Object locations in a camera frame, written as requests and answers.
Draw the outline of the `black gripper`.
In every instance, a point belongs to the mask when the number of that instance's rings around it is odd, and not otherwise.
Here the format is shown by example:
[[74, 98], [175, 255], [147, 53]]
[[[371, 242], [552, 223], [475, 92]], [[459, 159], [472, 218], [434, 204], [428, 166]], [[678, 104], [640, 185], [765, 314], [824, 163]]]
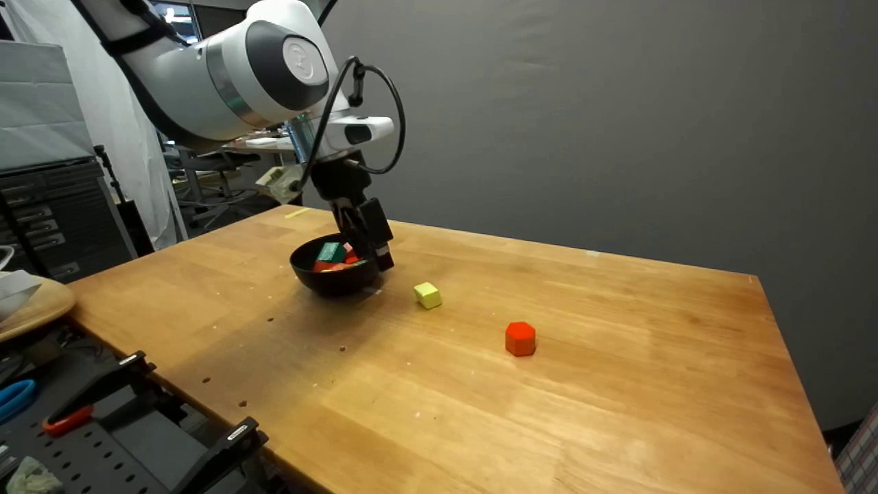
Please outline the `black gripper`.
[[390, 223], [375, 197], [368, 197], [371, 174], [358, 153], [342, 153], [334, 159], [320, 159], [310, 174], [319, 194], [332, 205], [332, 218], [346, 237], [346, 245], [357, 260], [368, 260], [368, 248], [374, 248], [374, 263], [378, 273], [395, 267], [390, 252]]

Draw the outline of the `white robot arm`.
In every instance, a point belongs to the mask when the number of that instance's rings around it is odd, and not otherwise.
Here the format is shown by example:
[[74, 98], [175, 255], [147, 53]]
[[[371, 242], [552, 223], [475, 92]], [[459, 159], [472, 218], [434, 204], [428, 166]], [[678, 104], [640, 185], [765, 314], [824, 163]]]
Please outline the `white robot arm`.
[[256, 0], [245, 19], [190, 45], [147, 0], [70, 0], [118, 63], [143, 112], [186, 149], [220, 149], [258, 129], [301, 119], [312, 138], [301, 178], [332, 205], [341, 237], [378, 273], [391, 267], [391, 230], [364, 186], [375, 177], [363, 149], [402, 138], [402, 119], [357, 116], [346, 96], [371, 63], [337, 63], [304, 0]]

